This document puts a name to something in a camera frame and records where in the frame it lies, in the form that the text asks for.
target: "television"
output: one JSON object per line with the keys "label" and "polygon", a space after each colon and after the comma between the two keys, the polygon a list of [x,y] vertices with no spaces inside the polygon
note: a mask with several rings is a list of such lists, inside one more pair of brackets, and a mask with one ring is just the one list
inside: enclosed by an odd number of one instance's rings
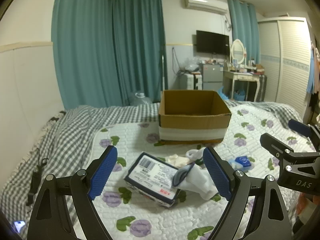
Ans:
{"label": "television", "polygon": [[197,31],[196,34],[197,52],[229,55],[229,36],[204,31]]}

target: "oval mirror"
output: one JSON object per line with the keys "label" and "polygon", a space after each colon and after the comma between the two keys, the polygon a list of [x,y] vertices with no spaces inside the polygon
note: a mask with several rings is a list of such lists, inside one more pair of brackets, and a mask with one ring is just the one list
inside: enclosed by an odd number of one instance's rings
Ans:
{"label": "oval mirror", "polygon": [[236,39],[231,45],[231,56],[241,64],[244,61],[244,46],[241,40]]}

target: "teal curtain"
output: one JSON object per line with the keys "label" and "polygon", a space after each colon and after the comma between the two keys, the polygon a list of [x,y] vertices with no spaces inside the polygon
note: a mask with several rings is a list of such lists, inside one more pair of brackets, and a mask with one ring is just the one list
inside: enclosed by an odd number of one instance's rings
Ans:
{"label": "teal curtain", "polygon": [[122,106],[110,0],[55,0],[52,41],[64,107]]}
{"label": "teal curtain", "polygon": [[247,50],[247,60],[260,63],[260,42],[256,9],[253,4],[228,0],[233,40],[239,39]]}
{"label": "teal curtain", "polygon": [[122,103],[138,90],[159,101],[165,46],[161,0],[111,0],[111,6]]}

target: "louvered wardrobe door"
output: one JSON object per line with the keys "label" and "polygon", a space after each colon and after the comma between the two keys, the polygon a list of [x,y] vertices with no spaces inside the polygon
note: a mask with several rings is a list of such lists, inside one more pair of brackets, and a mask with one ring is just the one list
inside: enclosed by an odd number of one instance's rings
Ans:
{"label": "louvered wardrobe door", "polygon": [[307,107],[310,34],[306,21],[279,21],[282,66],[276,101],[292,106],[303,118]]}
{"label": "louvered wardrobe door", "polygon": [[260,62],[268,78],[264,100],[275,102],[280,75],[280,39],[277,21],[259,23]]}

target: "cardboard box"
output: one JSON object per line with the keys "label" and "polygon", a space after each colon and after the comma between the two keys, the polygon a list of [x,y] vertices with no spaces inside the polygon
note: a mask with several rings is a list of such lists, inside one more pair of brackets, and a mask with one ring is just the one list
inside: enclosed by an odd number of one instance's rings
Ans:
{"label": "cardboard box", "polygon": [[164,144],[221,142],[231,112],[216,91],[165,90],[159,107],[159,135]]}

